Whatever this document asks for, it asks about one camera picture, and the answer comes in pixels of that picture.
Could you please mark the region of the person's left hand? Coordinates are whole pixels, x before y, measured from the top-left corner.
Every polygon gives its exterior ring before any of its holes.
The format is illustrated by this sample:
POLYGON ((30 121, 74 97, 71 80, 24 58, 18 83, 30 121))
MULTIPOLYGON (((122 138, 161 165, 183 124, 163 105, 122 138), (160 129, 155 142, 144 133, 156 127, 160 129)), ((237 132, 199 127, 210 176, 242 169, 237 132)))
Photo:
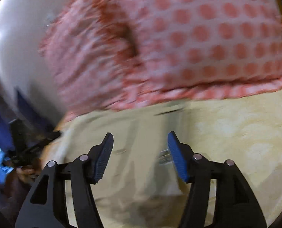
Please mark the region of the person's left hand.
POLYGON ((41 174, 41 170, 41 160, 39 158, 34 158, 31 165, 16 168, 16 173, 21 182, 32 185, 41 174))

